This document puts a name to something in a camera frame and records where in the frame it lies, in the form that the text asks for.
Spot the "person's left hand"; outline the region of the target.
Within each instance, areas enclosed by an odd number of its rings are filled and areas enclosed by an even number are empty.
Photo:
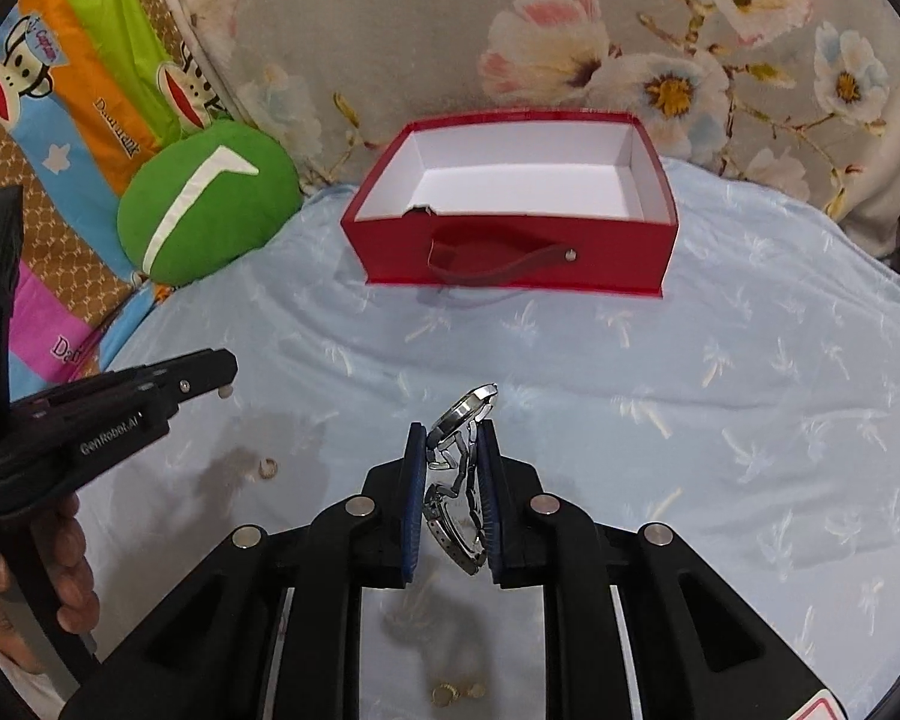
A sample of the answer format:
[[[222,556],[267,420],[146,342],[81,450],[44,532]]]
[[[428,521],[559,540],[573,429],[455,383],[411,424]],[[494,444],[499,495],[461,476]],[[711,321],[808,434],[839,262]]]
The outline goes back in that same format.
[[[87,634],[97,626],[100,601],[94,589],[94,574],[87,561],[87,541],[77,522],[79,497],[63,497],[53,509],[43,512],[34,523],[34,534],[41,559],[59,598],[59,625],[71,634]],[[9,571],[0,554],[0,598],[13,585]],[[43,663],[25,644],[11,619],[0,606],[0,653],[27,673],[43,671]]]

